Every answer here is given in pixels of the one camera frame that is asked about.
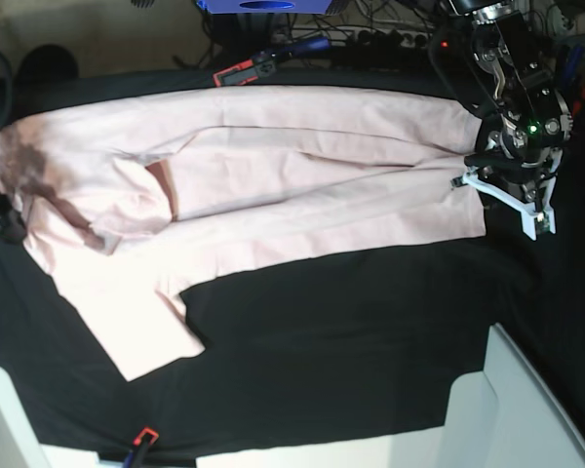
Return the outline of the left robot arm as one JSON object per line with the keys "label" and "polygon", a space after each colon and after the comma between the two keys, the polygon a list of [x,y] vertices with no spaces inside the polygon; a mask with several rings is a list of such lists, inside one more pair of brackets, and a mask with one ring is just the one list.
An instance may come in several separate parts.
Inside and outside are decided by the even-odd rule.
{"label": "left robot arm", "polygon": [[453,91],[440,51],[458,51],[484,93],[479,104],[460,104],[477,118],[498,121],[485,149],[465,158],[466,171],[453,185],[469,185],[518,212],[530,239],[554,233],[551,200],[571,136],[570,108],[515,2],[445,1],[442,8],[446,16],[428,58]]}

